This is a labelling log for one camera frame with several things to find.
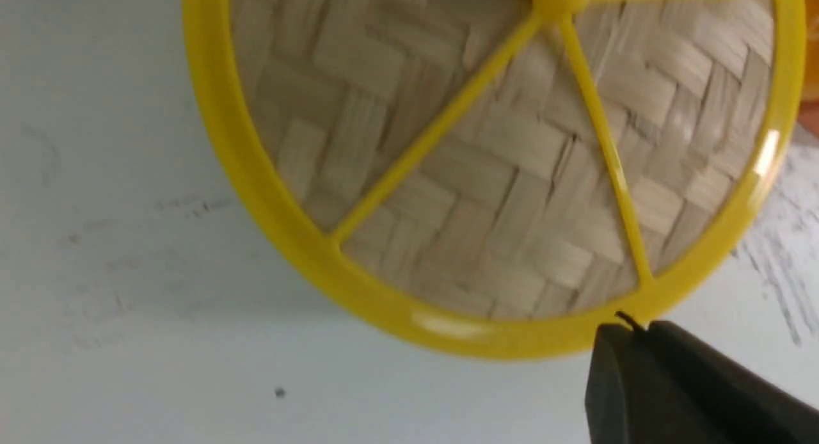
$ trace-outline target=black object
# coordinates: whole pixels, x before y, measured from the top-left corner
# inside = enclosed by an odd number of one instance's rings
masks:
[[[593,444],[819,443],[819,412],[672,322],[597,329],[585,412]]]

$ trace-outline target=woven bamboo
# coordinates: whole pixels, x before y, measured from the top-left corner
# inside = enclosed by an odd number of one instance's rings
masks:
[[[231,0],[264,148],[332,231],[529,12],[527,0]],[[576,18],[655,274],[708,228],[767,108],[769,0],[594,6]],[[583,312],[637,286],[611,180],[544,30],[343,251],[432,305]]]

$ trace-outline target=yellow plastic frame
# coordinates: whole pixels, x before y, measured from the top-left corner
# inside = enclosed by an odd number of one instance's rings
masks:
[[[624,0],[591,0],[590,4]],[[567,54],[605,153],[632,247],[640,287],[581,315],[552,321],[497,322],[469,318],[413,300],[381,283],[342,254],[340,242],[366,218],[403,176],[432,149],[542,25],[536,12],[422,133],[330,236],[296,205],[264,151],[243,99],[230,36],[228,0],[182,0],[187,58],[196,99],[214,149],[248,210],[270,240],[311,283],[361,319],[422,347],[496,360],[536,359],[587,349],[602,322],[623,310],[647,322],[681,301],[728,255],[758,213],[790,141],[805,56],[804,0],[774,0],[775,65],[769,107],[757,148],[734,195],[681,260],[653,277],[644,258],[631,197],[600,98],[585,64],[570,15],[559,17]]]

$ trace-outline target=white table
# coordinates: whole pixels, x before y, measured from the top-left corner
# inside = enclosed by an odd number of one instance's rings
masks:
[[[179,8],[0,0],[0,440],[586,442],[588,354],[427,353],[283,261],[211,150]],[[817,180],[792,152],[739,258],[670,315],[814,406]]]

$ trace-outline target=orange object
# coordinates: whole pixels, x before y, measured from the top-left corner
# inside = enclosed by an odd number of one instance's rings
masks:
[[[807,58],[799,123],[819,135],[819,0],[805,0],[807,10]]]
[[[807,9],[807,61],[802,101],[819,101],[819,0],[805,0]]]

